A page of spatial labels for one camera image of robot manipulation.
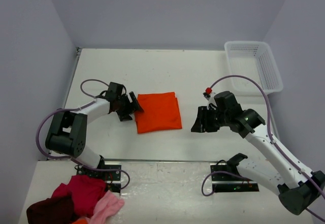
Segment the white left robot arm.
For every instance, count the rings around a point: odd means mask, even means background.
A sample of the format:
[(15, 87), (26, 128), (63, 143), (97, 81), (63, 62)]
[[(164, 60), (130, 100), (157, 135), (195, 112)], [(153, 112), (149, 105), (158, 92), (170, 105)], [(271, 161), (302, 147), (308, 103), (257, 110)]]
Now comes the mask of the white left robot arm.
[(110, 82), (105, 84), (106, 90), (98, 95), (91, 95), (83, 89), (85, 82), (81, 83), (80, 89), (92, 101), (79, 108), (58, 109), (53, 112), (50, 115), (52, 121), (45, 147), (87, 168), (88, 175), (99, 180), (104, 177), (106, 168), (103, 157), (86, 146), (87, 126), (112, 112), (117, 114), (120, 121), (130, 121), (132, 114), (144, 110), (135, 94), (132, 91), (127, 92), (123, 84)]

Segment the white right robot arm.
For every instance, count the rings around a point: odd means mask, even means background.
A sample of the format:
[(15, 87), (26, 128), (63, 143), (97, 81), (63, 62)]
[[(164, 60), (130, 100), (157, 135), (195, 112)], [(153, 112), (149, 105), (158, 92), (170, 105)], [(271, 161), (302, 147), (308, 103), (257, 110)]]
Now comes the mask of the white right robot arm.
[(265, 120), (253, 109), (243, 110), (230, 91), (214, 93), (207, 88), (203, 93), (208, 101), (198, 108), (191, 128), (193, 133), (214, 133), (229, 127), (251, 143), (266, 159), (256, 160), (238, 153), (214, 166), (213, 175), (228, 175), (230, 179), (255, 181), (278, 196), (290, 213), (300, 215), (323, 193), (324, 173), (313, 171), (298, 160), (270, 132)]

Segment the orange t shirt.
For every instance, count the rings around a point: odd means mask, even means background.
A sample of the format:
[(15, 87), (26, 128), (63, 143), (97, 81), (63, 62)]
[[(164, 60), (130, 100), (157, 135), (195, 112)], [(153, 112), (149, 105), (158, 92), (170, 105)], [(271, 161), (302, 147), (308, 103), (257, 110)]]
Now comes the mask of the orange t shirt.
[(182, 121), (178, 99), (174, 92), (139, 94), (143, 112), (135, 113), (137, 133), (180, 130)]

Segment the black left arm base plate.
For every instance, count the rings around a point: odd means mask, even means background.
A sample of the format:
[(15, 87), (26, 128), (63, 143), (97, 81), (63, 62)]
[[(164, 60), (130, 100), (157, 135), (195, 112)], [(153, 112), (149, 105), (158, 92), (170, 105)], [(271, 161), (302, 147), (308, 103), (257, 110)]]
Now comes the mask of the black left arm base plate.
[(106, 182), (105, 191), (113, 193), (121, 192), (121, 165), (104, 164), (101, 168), (106, 171), (95, 171), (80, 165), (75, 165), (77, 175), (86, 175), (90, 178), (101, 179)]

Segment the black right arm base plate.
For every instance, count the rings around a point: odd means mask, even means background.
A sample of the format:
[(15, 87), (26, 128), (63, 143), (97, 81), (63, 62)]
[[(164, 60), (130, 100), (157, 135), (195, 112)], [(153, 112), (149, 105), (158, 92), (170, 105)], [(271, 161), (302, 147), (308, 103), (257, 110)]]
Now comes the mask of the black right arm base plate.
[[(211, 172), (227, 171), (239, 175), (236, 170), (232, 170), (225, 162), (221, 164), (210, 165)], [(225, 173), (219, 173), (211, 176), (212, 189), (215, 193), (243, 193), (258, 192), (258, 184), (254, 181), (245, 181)]]

